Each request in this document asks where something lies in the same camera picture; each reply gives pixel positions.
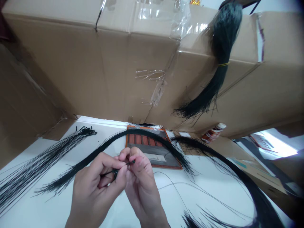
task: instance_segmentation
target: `human hand holding hair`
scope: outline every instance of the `human hand holding hair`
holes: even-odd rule
[[[149,159],[137,148],[124,148],[114,157],[128,166],[125,191],[142,228],[169,228]]]
[[[100,177],[113,168],[119,169],[114,181],[113,173]],[[104,152],[90,166],[80,170],[75,177],[71,212],[65,228],[99,227],[117,196],[124,190],[126,173],[125,162]]]

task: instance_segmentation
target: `cardboard flap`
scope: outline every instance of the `cardboard flap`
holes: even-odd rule
[[[265,37],[264,62],[283,66],[303,66],[303,15],[291,12],[259,14]]]

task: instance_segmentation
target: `cardboard box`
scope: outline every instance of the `cardboard box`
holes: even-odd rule
[[[182,132],[173,131],[175,136],[182,136]],[[201,140],[201,134],[195,133],[188,133],[189,136],[193,139]],[[219,154],[223,155],[226,158],[233,158],[233,159],[241,159],[247,161],[255,161],[255,158],[250,156],[246,151],[244,151],[239,145],[234,143],[232,140],[228,139],[227,137],[219,136],[214,142],[211,144],[207,144],[207,146],[214,149]],[[181,145],[182,150],[186,155],[199,155],[204,156],[203,154],[198,154],[197,151],[193,151],[190,148]]]
[[[235,159],[235,164],[258,185],[291,219],[298,219],[300,202],[295,201],[285,191],[281,181],[271,176],[257,161]]]
[[[0,169],[64,116],[0,44]]]
[[[303,119],[301,15],[276,12],[243,16],[217,111],[194,126],[171,115],[217,65],[201,34],[217,10],[190,5],[191,20],[181,25],[189,13],[176,3],[9,0],[2,13],[23,47],[22,62],[70,114],[199,133],[223,122],[229,138]],[[177,31],[186,28],[181,39]]]

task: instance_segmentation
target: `hair bundle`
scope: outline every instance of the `hair bundle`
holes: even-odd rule
[[[208,112],[212,101],[221,89],[229,65],[232,46],[242,21],[242,5],[228,3],[224,5],[214,19],[212,47],[218,61],[218,68],[208,85],[194,100],[181,105],[174,112],[183,118],[195,118],[201,113]]]
[[[202,142],[188,138],[188,137],[175,137],[171,139],[173,142],[178,142],[181,144],[186,145],[188,148],[195,149],[201,153],[203,153],[205,156],[210,157],[214,156],[224,162],[230,169],[231,174],[236,174],[238,178],[244,183],[244,185],[247,187],[255,208],[257,212],[257,216],[254,219],[252,225],[249,225],[247,227],[261,227],[261,228],[283,228],[283,224],[277,215],[276,211],[274,210],[273,206],[269,202],[269,200],[266,198],[264,193],[259,189],[259,187],[255,184],[255,182],[241,169],[239,169],[235,164],[233,164],[231,161],[229,161],[227,158],[216,152],[215,150],[211,149],[207,145],[203,144]],[[236,228],[237,226],[232,226],[225,224],[218,219],[216,219],[214,216],[212,216],[210,213],[204,212],[202,215],[204,215],[206,218],[208,218],[210,221],[215,222],[219,225],[222,225],[224,227],[232,227]],[[183,219],[185,220],[188,228],[193,227],[205,227],[203,225],[198,226],[200,223],[197,222],[197,220],[191,218],[189,214],[185,214]]]
[[[83,127],[55,143],[0,181],[0,214],[33,186],[65,154],[86,137],[95,134],[97,133],[92,128]]]
[[[41,188],[39,191],[37,191],[38,194],[45,193],[45,192],[55,192],[56,194],[60,194],[66,187],[73,181],[75,178],[75,175],[78,171],[83,169],[84,167],[88,166],[90,162],[94,160],[94,158],[97,157],[97,155],[101,152],[103,152],[108,146],[110,146],[115,140],[119,139],[122,136],[128,135],[128,134],[135,134],[135,135],[143,135],[147,136],[149,138],[154,139],[157,142],[160,142],[163,144],[163,146],[169,150],[169,152],[180,162],[184,170],[190,175],[193,176],[194,172],[190,166],[190,162],[186,159],[186,156],[183,152],[180,152],[175,148],[174,145],[172,145],[171,142],[168,142],[161,136],[154,134],[150,131],[143,130],[143,129],[128,129],[125,131],[122,131],[111,138],[104,141],[96,150],[94,150],[90,155],[88,155],[85,159],[80,161],[78,164],[70,167],[64,174],[60,175],[60,177],[57,180],[54,180],[53,182],[47,184],[43,188]]]

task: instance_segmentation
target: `rubber band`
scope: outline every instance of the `rubber band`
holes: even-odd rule
[[[229,65],[229,63],[230,63],[230,62],[223,63],[223,64],[219,64],[218,66],[219,66],[219,67],[221,67],[221,66],[222,66],[222,67],[225,67],[225,66],[228,66],[228,65]]]

